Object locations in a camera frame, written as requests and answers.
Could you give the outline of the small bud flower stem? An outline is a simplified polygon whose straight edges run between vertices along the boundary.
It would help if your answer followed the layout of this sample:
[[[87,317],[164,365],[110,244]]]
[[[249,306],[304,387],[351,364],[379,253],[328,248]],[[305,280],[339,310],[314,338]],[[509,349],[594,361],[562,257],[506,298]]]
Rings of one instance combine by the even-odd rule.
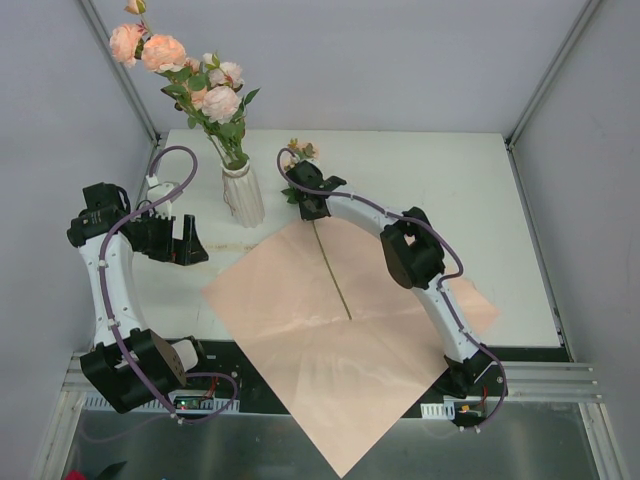
[[[278,164],[282,167],[282,169],[285,172],[292,170],[301,161],[307,161],[310,164],[317,165],[319,150],[318,150],[318,147],[314,145],[312,142],[300,141],[298,138],[294,137],[289,140],[289,142],[286,145],[286,149],[287,149],[287,155],[285,156],[285,159],[278,161]],[[334,270],[331,266],[328,255],[326,253],[326,249],[324,248],[323,242],[320,238],[320,234],[317,226],[317,220],[320,219],[320,216],[312,217],[311,213],[308,213],[307,211],[303,210],[303,201],[308,197],[306,193],[301,192],[296,188],[294,188],[293,186],[289,185],[281,191],[281,194],[286,197],[286,202],[288,204],[297,205],[299,207],[300,216],[304,221],[308,221],[311,223],[312,231],[314,233],[317,245],[320,249],[325,267],[332,280],[333,286],[335,287],[335,290],[339,296],[341,304],[346,313],[347,319],[352,320],[353,316],[351,314],[350,308],[345,299],[344,293],[337,281],[336,275],[334,273]]]

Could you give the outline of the pale pink rose stem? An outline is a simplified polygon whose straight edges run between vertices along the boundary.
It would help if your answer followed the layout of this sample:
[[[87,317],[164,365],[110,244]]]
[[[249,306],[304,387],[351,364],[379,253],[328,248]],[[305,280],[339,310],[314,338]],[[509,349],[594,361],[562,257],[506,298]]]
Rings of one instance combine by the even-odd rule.
[[[216,53],[203,55],[200,72],[206,86],[193,103],[199,124],[223,167],[240,170],[249,161],[242,145],[246,134],[247,107],[259,89],[243,92],[243,68],[235,62],[221,61]]]

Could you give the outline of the pink wrapping paper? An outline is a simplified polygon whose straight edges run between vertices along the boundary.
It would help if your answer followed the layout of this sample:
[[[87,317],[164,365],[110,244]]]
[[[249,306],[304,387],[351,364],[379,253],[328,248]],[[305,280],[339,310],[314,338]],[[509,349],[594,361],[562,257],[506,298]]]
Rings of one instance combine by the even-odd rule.
[[[378,238],[317,221],[258,244],[203,291],[216,316],[338,475],[347,474],[445,371],[442,341],[388,273]]]

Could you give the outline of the cream printed ribbon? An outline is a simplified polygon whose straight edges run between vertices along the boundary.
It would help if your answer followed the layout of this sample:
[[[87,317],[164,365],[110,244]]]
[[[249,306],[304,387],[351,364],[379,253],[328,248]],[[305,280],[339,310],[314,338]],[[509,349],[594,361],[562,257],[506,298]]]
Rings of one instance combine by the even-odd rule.
[[[205,250],[208,252],[235,252],[235,253],[246,253],[251,251],[256,247],[256,244],[245,244],[245,243],[209,243],[204,245]]]

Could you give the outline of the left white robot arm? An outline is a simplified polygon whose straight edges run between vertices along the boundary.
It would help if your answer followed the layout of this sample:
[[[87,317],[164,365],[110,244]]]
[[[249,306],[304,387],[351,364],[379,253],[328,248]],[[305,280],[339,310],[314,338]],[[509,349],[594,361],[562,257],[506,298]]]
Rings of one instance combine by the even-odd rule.
[[[147,325],[133,279],[140,253],[161,263],[192,266],[208,261],[192,215],[175,219],[150,202],[133,209],[126,191],[108,183],[84,188],[86,207],[71,221],[67,237],[87,268],[94,302],[92,350],[81,356],[87,380],[119,413],[153,400],[170,408],[170,393],[199,389],[211,377],[200,343],[192,336],[170,342]]]

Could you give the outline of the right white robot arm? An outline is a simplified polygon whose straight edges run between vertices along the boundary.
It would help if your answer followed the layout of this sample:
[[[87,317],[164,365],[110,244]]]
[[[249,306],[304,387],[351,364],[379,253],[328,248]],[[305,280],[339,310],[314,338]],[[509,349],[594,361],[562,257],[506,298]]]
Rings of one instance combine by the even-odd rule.
[[[432,228],[425,213],[413,207],[395,213],[350,191],[346,181],[324,178],[319,168],[303,160],[280,174],[294,188],[301,218],[335,217],[370,233],[381,242],[392,279],[411,291],[425,309],[442,341],[445,373],[434,387],[440,393],[464,399],[481,388],[494,358],[481,342],[458,305],[448,282],[461,276],[445,272],[445,255],[461,261]]]

